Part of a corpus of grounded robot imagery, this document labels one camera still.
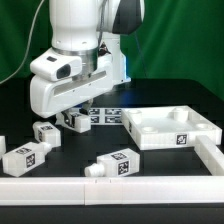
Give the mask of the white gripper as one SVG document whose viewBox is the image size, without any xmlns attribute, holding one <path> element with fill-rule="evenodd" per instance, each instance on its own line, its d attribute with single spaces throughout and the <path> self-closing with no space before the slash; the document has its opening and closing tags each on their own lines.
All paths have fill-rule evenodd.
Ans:
<svg viewBox="0 0 224 224">
<path fill-rule="evenodd" d="M 107 54 L 98 58 L 98 68 L 84 80 L 67 78 L 51 82 L 35 75 L 30 84 L 31 109 L 39 116 L 48 118 L 62 112 L 64 123 L 74 127 L 67 109 L 81 104 L 83 113 L 89 114 L 93 104 L 90 100 L 113 87 L 112 55 Z"/>
</svg>

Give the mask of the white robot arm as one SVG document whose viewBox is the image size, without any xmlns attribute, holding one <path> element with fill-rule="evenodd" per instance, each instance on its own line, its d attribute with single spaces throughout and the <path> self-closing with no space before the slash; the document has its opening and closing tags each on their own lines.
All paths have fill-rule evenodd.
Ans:
<svg viewBox="0 0 224 224">
<path fill-rule="evenodd" d="M 49 0 L 51 48 L 30 64 L 33 112 L 48 118 L 92 100 L 127 82 L 120 37 L 137 30 L 144 0 Z"/>
</svg>

